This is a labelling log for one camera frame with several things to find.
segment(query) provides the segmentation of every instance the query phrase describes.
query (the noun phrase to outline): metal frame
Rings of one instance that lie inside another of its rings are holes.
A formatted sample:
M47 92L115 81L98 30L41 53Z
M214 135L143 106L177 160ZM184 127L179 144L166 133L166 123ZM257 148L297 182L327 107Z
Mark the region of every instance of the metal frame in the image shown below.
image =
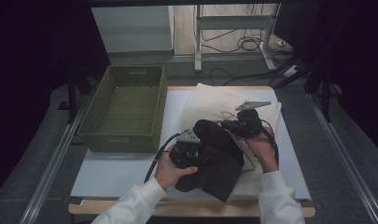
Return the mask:
M196 72L202 71L201 31L202 30L233 30L233 29L266 29L264 41L259 48L269 71L275 70L273 59L268 51L271 34L275 25L280 4L276 4L271 15L255 16L201 16L201 5L197 5L196 16L196 43L194 53L194 68Z

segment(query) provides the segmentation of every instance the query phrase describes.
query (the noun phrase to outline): hand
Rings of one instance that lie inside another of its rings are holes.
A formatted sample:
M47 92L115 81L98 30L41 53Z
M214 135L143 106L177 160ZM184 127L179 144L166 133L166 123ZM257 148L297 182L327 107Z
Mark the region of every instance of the hand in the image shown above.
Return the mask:
M174 146L169 147L160 157L154 177L163 189L168 189L183 175L192 175L198 171L198 167L190 166L186 169L177 168L169 159L169 152Z
M264 129L273 135L269 127L264 127ZM235 138L246 143L247 147L258 158L264 173L279 170L278 163L273 155L273 147L264 133L261 133L257 137L243 138L241 136L235 136Z

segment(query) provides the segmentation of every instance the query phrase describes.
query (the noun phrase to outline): person's right hand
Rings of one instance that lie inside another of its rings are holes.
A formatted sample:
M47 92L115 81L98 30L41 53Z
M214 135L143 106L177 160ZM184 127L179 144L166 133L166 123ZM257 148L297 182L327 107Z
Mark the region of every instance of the person's right hand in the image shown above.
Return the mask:
M269 127L264 128L273 135ZM264 133L261 133L257 137L243 138L241 136L235 136L235 138L246 143L247 147L258 158L264 173L279 170L278 163L273 155L273 147Z

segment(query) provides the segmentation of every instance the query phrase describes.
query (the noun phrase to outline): person's left hand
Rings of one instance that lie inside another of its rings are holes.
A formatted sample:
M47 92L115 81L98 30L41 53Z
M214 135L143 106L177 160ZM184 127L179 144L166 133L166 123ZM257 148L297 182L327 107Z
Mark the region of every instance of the person's left hand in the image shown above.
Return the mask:
M169 152L174 147L170 146L165 152L162 152L159 164L157 165L154 177L163 189L168 189L183 175L192 175L198 171L198 167L190 166L186 169L177 168L169 159Z

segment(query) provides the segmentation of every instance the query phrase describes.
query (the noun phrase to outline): gray floor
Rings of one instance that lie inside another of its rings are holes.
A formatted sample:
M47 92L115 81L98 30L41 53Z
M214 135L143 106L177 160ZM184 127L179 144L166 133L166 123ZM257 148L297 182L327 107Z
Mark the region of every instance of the gray floor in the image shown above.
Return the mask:
M246 56L205 56L203 71L195 73L191 57L111 56L112 64L165 64L169 85L196 85L198 82L221 85L231 76L245 76L266 72L258 54ZM268 85L269 79L253 80L254 77L237 80L231 85ZM283 89L275 90L283 106L283 116L290 138L296 150L304 178L316 207L314 217L307 223L372 223L361 198L333 148L314 107L303 90L306 77L302 77ZM97 82L92 81L96 89ZM68 120L68 111L58 110L60 102L67 100L66 87L61 87L50 97L49 111L31 145L20 163L0 190L0 223L19 223L30 202L35 188L58 145ZM332 126L352 157L357 169L378 201L378 148L345 114L337 98L330 102ZM86 152L79 138L74 137L63 162L47 192L35 223L71 223L71 215L64 200L69 197L77 172ZM76 222L93 217L75 217ZM258 223L254 218L241 219L170 219L152 218L149 223Z

